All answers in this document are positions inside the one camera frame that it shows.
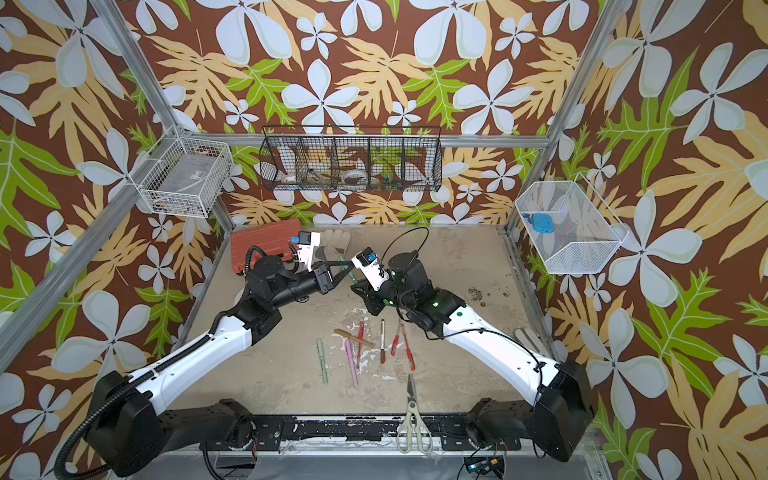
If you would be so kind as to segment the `dark green pen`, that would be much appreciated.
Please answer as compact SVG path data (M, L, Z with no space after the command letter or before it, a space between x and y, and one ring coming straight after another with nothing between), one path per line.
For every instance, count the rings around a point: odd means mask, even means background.
M344 279L348 280L352 285L357 285L358 280L355 274L356 267L353 265L352 261L348 260L344 255L340 255L338 260L343 263L341 266L341 273L344 273Z

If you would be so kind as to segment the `white brown-capped marker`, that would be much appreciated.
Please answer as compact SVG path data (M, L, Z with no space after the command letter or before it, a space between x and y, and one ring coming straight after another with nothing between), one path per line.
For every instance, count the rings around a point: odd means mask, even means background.
M386 320L380 321L380 335L379 335L379 362L385 364L386 362Z

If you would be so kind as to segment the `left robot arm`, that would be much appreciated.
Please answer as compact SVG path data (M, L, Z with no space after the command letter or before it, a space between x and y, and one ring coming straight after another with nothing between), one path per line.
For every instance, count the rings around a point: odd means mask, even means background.
M318 261L300 271L311 256L311 247L302 245L287 268L281 256L250 247L241 297L217 314L207 332L147 367L98 381L87 418L58 451L55 476L88 479L111 470L125 477L190 444L246 442L250 413L233 400L184 410L170 406L220 364L263 340L280 322L280 307L332 291L355 267L351 261Z

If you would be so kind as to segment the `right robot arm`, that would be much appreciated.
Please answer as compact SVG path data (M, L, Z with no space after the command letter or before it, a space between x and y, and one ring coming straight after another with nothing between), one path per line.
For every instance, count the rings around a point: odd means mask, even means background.
M465 350L508 382L521 398L481 399L466 416L474 447L531 441L549 457L568 461L595 417L584 366L559 362L524 346L484 320L464 299L436 288L415 251L395 255L388 265L366 248L352 259L363 280L354 285L368 311L396 310L433 340Z

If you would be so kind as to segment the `brown gold pen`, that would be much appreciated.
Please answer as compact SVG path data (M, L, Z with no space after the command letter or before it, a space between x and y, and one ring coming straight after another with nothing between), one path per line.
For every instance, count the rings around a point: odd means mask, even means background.
M341 337L343 337L345 339L348 339L348 340L350 340L352 342L356 342L356 343L358 343L360 345L364 345L364 346L366 346L368 348L372 348L372 349L378 348L376 344L374 344L374 343L372 343L372 342L370 342L370 341L368 341L368 340L366 340L364 338L360 338L358 335L353 335L352 333L347 332L345 330L334 329L333 332L336 335L339 335L339 336L341 336Z

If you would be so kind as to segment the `pink pen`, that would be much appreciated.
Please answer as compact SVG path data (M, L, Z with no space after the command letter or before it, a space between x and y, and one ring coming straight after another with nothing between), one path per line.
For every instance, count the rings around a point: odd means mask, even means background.
M349 374L352 381L352 385L354 387L357 387L359 385L359 381L357 377L357 367L355 365L354 348L353 348L352 342L349 339L344 340L344 351L347 359L347 364L349 368Z

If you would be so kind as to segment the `clear red-capped pen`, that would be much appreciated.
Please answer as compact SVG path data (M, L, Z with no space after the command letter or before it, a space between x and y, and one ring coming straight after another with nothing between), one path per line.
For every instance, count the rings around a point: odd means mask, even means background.
M396 329L395 329L395 336L394 336L394 339L393 339L392 345L391 345L391 347L390 347L390 355L391 355L392 357L395 357L395 356L396 356L397 348L398 348L398 345L399 345L399 343L400 343L400 334L401 334L401 331L402 331L402 326L401 326L401 323L398 323L398 325L397 325L397 327L396 327Z

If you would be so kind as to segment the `light green pen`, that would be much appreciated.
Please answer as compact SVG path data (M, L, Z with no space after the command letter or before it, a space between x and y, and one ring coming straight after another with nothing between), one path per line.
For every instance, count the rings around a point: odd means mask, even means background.
M324 342L320 338L316 340L316 351L318 355L322 383L327 385L329 383L329 377L328 377L327 364L325 359Z

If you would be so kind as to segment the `beige work glove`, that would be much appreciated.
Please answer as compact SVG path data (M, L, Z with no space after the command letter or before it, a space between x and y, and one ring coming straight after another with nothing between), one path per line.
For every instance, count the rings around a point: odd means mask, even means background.
M343 229L326 229L319 232L319 245L314 249L312 264L326 261L346 261L351 242L351 232Z

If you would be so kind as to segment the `red plastic tool case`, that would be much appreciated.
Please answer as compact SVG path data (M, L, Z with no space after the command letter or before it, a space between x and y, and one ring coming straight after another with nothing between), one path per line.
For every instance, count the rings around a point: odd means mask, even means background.
M231 237L231 266L235 274L242 274L247 251L252 246L261 248L268 255L277 255L291 260L293 253L290 240L297 237L302 229L298 219L268 223L237 231Z

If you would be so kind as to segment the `blue object in basket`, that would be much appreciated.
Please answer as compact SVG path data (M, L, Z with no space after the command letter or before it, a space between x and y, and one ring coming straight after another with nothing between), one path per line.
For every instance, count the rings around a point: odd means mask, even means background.
M526 213L523 214L523 218L536 233L553 234L555 231L554 223L550 215Z

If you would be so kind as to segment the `white mesh basket right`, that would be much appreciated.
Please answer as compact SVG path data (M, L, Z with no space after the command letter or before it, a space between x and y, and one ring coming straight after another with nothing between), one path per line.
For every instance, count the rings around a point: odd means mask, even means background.
M598 189L584 176L532 183L516 200L525 230L552 275L598 274L629 237ZM523 214L550 215L553 234L536 233Z

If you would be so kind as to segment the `white handled scissors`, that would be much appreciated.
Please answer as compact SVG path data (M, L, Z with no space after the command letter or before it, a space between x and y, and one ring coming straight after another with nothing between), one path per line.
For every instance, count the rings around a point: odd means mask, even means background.
M433 436L420 414L412 374L408 375L407 400L406 412L396 430L396 448L402 454L408 454L416 449L422 455L429 455L433 451Z

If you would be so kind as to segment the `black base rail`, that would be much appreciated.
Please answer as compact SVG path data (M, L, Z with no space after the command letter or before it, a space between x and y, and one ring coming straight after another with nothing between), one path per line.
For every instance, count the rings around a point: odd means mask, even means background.
M401 415L255 415L242 440L233 445L215 442L210 449L279 454L309 449L396 452L396 431L402 421ZM519 450L521 441L528 437L518 422L505 433L482 434L478 426L470 425L469 416L461 413L426 414L424 422L438 453L472 452L479 446Z

